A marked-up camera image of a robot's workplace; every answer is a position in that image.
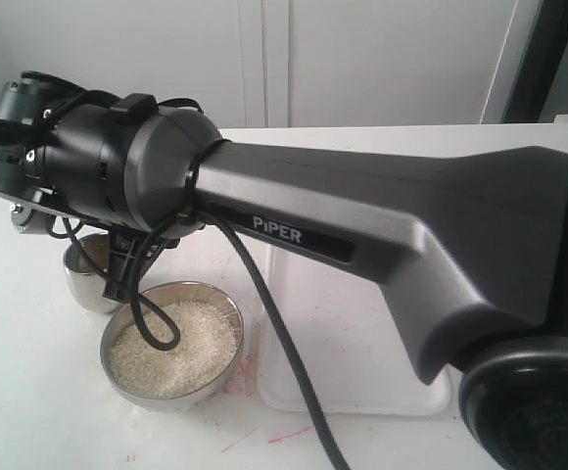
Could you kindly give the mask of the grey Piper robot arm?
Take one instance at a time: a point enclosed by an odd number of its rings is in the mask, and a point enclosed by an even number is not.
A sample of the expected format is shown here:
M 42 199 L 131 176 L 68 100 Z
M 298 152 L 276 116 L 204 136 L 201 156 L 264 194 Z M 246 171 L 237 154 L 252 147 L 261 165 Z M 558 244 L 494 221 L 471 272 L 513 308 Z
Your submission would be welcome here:
M 109 232 L 107 298 L 157 338 L 139 291 L 160 253 L 210 224 L 247 267 L 321 444 L 347 467 L 301 356 L 241 242 L 249 235 L 376 283 L 415 374 L 462 373 L 459 409 L 505 469 L 568 469 L 568 153 L 436 159 L 225 139 L 189 98 L 119 97 L 27 70 L 0 97 L 0 198 L 21 227 Z

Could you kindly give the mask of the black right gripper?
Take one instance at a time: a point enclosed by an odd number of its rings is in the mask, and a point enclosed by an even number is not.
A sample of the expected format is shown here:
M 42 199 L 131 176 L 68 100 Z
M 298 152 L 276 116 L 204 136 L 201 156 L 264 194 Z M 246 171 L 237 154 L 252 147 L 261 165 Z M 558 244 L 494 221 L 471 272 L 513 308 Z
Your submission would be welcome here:
M 54 112 L 85 93 L 48 73 L 25 70 L 0 95 L 0 198 L 25 211 L 83 215 L 51 182 L 43 182 L 44 147 L 55 139 L 45 123 Z

